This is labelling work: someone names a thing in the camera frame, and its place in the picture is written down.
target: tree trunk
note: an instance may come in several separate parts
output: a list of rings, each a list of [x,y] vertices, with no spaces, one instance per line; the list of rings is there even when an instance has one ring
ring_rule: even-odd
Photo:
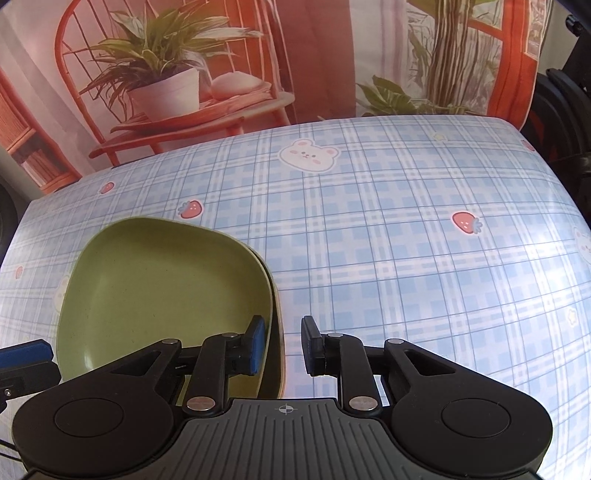
[[[427,76],[427,99],[435,105],[456,105],[462,90],[468,40],[468,21],[475,0],[439,0],[435,43]]]

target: green plate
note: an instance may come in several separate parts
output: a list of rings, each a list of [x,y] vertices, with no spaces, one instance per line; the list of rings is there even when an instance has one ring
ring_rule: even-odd
[[[271,282],[246,245],[185,223],[130,218],[80,255],[61,308],[57,362],[69,380],[164,338],[194,346],[242,333],[255,314],[267,325],[265,361],[272,310]],[[233,377],[230,395],[256,397],[261,377]]]

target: bear face print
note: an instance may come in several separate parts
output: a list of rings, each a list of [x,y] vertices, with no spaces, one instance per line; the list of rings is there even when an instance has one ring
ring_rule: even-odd
[[[308,138],[300,138],[279,152],[279,159],[290,167],[308,173],[322,173],[335,166],[340,152],[335,147],[319,147]]]
[[[584,260],[591,265],[591,238],[578,228],[574,228],[574,238],[577,241],[577,249]]]

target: table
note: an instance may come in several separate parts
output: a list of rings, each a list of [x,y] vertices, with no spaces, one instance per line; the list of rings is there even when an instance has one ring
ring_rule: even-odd
[[[191,200],[203,213],[182,219]],[[333,379],[304,370],[300,319],[311,313],[325,332],[366,345],[406,338],[532,395],[554,424],[540,475],[591,475],[590,232],[510,124],[317,122],[84,177],[33,202],[18,228],[0,270],[0,346],[54,345],[82,249],[110,223],[140,215],[217,229],[263,256],[280,291],[286,397],[336,394]],[[19,401],[0,417],[1,438]],[[4,459],[0,471],[22,473]]]

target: crosshair marking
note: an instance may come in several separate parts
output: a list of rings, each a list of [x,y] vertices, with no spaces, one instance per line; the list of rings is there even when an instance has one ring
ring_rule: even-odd
[[[294,410],[297,410],[297,408],[292,407],[291,405],[288,405],[287,403],[285,405],[282,405],[279,408],[276,408],[276,410],[279,410],[281,413],[287,415],[288,413],[293,412]]]

